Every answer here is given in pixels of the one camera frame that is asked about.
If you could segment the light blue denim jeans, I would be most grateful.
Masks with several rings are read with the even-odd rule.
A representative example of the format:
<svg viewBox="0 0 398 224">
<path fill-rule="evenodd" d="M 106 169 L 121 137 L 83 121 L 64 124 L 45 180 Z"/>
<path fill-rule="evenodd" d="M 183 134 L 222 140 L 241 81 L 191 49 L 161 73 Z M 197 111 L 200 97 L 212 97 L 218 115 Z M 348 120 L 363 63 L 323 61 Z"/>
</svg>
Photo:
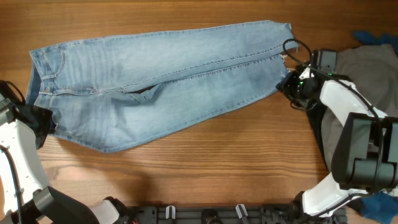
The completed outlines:
<svg viewBox="0 0 398 224">
<path fill-rule="evenodd" d="M 256 21 L 49 45 L 30 51 L 26 101 L 52 112 L 55 137 L 123 151 L 273 94 L 292 37 Z"/>
</svg>

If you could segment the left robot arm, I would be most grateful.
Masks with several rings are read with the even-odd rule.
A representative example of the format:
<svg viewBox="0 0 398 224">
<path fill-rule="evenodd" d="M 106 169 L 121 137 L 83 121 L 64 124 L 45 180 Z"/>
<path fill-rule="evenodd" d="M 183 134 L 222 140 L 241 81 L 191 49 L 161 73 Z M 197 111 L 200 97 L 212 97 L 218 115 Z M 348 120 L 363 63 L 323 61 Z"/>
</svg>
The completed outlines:
<svg viewBox="0 0 398 224">
<path fill-rule="evenodd" d="M 51 186 L 37 153 L 51 119 L 50 110 L 28 105 L 13 83 L 1 81 L 1 223 L 38 223 L 42 217 L 53 224 L 128 223 L 126 207 L 115 198 L 88 207 Z"/>
</svg>

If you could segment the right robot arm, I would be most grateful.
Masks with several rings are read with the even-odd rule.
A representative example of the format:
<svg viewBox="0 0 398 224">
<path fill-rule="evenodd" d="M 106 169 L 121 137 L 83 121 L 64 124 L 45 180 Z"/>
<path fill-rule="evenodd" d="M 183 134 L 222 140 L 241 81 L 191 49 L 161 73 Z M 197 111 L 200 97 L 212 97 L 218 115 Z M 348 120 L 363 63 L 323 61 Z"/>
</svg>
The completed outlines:
<svg viewBox="0 0 398 224">
<path fill-rule="evenodd" d="M 329 109 L 342 124 L 330 173 L 282 208 L 287 223 L 335 220 L 340 208 L 397 186 L 397 118 L 370 104 L 344 75 L 290 72 L 276 88 L 307 114 Z"/>
</svg>

